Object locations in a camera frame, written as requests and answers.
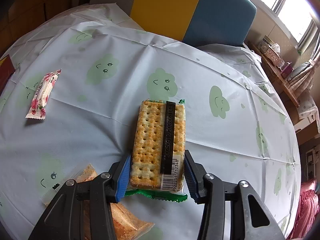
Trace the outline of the green soda cracker packet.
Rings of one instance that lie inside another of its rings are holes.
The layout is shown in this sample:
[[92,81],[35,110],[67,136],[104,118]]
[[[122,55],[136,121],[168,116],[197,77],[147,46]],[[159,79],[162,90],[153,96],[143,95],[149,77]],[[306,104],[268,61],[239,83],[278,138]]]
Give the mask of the green soda cracker packet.
[[185,107],[171,101],[142,102],[126,195],[183,202]]

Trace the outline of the orange cracker packet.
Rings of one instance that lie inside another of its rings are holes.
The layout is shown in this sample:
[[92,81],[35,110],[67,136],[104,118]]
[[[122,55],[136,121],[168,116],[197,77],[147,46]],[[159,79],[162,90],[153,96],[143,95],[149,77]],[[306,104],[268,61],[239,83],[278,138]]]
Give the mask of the orange cracker packet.
[[38,238],[139,239],[154,223],[116,203],[119,188],[111,174],[102,177],[91,164],[76,169],[55,197],[45,198],[47,208],[35,228]]

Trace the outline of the pink floral candy packet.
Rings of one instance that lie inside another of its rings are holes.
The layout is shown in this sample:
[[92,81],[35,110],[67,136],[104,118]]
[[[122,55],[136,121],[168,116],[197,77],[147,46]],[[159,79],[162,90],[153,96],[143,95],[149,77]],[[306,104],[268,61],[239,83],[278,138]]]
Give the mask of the pink floral candy packet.
[[61,73],[61,69],[47,73],[41,80],[34,97],[26,119],[44,120],[46,118],[46,105],[52,89]]

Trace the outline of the wooden side shelf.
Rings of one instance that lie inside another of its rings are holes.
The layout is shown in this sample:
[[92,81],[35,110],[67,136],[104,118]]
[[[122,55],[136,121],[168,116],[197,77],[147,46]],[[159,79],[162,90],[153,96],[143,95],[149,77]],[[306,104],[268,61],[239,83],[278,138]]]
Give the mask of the wooden side shelf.
[[297,96],[295,95],[288,81],[282,77],[280,69],[274,65],[273,62],[266,57],[266,55],[264,55],[251,41],[247,41],[246,44],[248,45],[249,49],[261,56],[262,68],[272,85],[277,89],[277,92],[279,94],[285,93],[286,96],[291,100],[292,104],[295,107],[299,107]]

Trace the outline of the pink curtain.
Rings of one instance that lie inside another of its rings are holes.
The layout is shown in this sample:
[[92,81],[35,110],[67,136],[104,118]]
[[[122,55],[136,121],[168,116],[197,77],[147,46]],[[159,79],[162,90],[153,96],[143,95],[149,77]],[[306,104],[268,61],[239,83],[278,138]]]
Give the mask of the pink curtain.
[[297,97],[299,119],[317,112],[319,117],[319,53],[301,64],[291,74],[289,84]]

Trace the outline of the grey yellow blue sofa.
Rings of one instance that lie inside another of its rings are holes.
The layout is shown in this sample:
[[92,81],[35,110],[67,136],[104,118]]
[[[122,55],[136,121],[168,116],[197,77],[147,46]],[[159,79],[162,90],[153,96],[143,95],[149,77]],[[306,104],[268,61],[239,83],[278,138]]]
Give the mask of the grey yellow blue sofa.
[[197,47],[241,45],[257,13],[250,0],[89,0],[116,3],[144,30]]

